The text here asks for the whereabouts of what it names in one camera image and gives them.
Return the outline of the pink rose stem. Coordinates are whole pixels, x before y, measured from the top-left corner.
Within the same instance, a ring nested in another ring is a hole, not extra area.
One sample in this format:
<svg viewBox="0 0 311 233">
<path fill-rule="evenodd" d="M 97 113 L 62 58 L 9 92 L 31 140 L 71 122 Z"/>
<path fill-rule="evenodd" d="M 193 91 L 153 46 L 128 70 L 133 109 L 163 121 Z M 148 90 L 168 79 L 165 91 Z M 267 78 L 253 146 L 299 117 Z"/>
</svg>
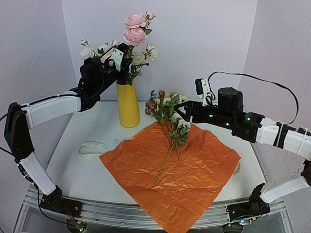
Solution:
<svg viewBox="0 0 311 233">
<path fill-rule="evenodd" d="M 158 56 L 157 49 L 151 44 L 147 44 L 140 50 L 135 50 L 136 47 L 144 43 L 147 36 L 153 31 L 150 25 L 155 18 L 156 15 L 152 11 L 147 11 L 130 14 L 125 19 L 123 40 L 129 46 L 125 58 L 132 60 L 126 80 L 128 85 L 132 85 L 136 77 L 142 76 L 142 68 L 148 66 Z"/>
</svg>

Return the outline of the orange yellow wrapping paper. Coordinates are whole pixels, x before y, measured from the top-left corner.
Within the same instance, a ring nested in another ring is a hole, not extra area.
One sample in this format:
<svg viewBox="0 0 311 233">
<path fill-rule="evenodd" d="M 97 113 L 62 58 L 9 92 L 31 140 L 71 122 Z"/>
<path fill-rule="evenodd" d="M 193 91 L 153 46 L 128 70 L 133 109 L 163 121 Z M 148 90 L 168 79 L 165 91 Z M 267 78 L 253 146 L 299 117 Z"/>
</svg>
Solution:
<svg viewBox="0 0 311 233">
<path fill-rule="evenodd" d="M 231 178 L 240 156 L 212 132 L 195 125 L 188 137 L 186 144 L 179 147 L 181 161 L 174 151 L 156 183 L 154 180 L 171 148 L 158 123 L 121 142 L 101 155 L 100 160 L 137 204 L 150 197 L 192 199 L 209 207 Z"/>
</svg>

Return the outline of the cream printed ribbon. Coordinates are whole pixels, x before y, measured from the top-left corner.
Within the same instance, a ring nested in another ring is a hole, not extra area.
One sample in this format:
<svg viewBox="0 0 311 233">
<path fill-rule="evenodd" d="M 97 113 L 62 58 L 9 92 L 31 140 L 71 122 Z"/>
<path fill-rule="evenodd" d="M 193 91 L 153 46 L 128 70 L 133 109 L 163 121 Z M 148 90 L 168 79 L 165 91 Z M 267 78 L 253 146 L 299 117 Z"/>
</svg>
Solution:
<svg viewBox="0 0 311 233">
<path fill-rule="evenodd" d="M 108 151 L 109 148 L 106 144 L 96 141 L 86 141 L 80 146 L 78 155 L 84 159 L 94 159 L 99 158 Z"/>
</svg>

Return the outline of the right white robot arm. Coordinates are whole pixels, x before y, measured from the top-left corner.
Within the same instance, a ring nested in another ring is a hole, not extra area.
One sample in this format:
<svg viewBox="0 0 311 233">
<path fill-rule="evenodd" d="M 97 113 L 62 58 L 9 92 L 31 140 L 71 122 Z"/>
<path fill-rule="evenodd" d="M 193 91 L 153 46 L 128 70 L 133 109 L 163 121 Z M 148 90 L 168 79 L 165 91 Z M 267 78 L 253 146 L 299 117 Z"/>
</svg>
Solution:
<svg viewBox="0 0 311 233">
<path fill-rule="evenodd" d="M 311 186 L 311 133 L 307 128 L 294 128 L 245 112 L 242 92 L 231 87 L 219 89 L 215 106 L 211 101 L 189 100 L 174 109 L 186 122 L 230 130 L 233 136 L 251 142 L 259 153 L 269 178 L 254 188 L 248 201 L 227 207 L 230 222 L 243 225 L 253 217 L 268 214 L 271 202 Z"/>
</svg>

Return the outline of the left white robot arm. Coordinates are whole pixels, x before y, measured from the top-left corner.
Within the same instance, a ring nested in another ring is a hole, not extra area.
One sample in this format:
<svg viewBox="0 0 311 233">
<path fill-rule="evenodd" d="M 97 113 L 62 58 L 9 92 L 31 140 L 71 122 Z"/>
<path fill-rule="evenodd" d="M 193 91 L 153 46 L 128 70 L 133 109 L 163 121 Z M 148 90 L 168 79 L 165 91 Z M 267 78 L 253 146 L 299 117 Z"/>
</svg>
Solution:
<svg viewBox="0 0 311 233">
<path fill-rule="evenodd" d="M 36 128 L 59 117 L 91 110 L 112 84 L 128 78 L 133 48 L 121 43 L 100 56 L 85 59 L 76 87 L 25 104 L 13 102 L 1 117 L 5 120 L 4 139 L 9 147 L 6 152 L 13 156 L 23 177 L 36 189 L 39 209 L 79 217 L 83 204 L 64 197 L 62 189 L 48 174 L 35 148 Z"/>
</svg>

